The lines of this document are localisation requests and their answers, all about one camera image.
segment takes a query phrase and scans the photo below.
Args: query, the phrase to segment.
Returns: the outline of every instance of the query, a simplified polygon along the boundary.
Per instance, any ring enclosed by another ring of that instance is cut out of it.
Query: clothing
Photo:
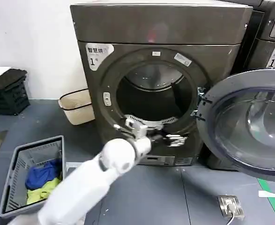
[[[50,193],[56,188],[56,186],[60,183],[58,178],[54,178],[51,181],[46,182],[42,188],[36,190],[28,190],[27,195],[27,205],[36,203],[40,200],[47,199]]]
[[[41,188],[46,182],[59,177],[61,170],[61,159],[48,161],[43,167],[34,166],[30,168],[25,182],[26,188],[29,190]]]

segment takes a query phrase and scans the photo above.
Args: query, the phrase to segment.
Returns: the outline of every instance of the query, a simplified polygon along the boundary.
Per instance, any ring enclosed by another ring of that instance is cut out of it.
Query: beige bin
[[[79,125],[95,119],[88,89],[77,90],[63,95],[58,100],[58,103],[73,125]]]

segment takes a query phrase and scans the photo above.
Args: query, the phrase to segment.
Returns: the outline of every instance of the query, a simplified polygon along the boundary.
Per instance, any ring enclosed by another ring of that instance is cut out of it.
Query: door glass
[[[275,170],[275,92],[231,98],[216,110],[216,141],[237,161]]]
[[[192,97],[193,89],[188,79],[168,64],[134,68],[124,76],[117,89],[121,112],[149,127],[177,121],[187,112]]]

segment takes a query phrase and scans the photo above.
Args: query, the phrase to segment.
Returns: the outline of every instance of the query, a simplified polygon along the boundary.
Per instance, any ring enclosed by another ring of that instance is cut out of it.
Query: cable
[[[230,225],[233,222],[234,218],[235,218],[235,213],[232,213],[232,217],[229,220],[229,222],[227,223],[227,225]]]
[[[232,218],[227,223],[227,225],[230,225],[233,222],[234,218],[235,218],[235,211],[236,211],[235,205],[234,204],[229,204],[228,205],[228,211],[232,213]]]

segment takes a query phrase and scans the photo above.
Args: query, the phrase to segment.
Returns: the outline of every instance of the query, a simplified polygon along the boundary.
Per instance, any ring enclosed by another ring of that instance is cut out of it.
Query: yellow cloth
[[[58,178],[54,178],[53,180],[46,182],[42,186],[42,188],[36,189],[34,191],[28,190],[27,205],[48,198],[50,193],[54,190],[54,188],[56,188],[59,183],[60,180]]]

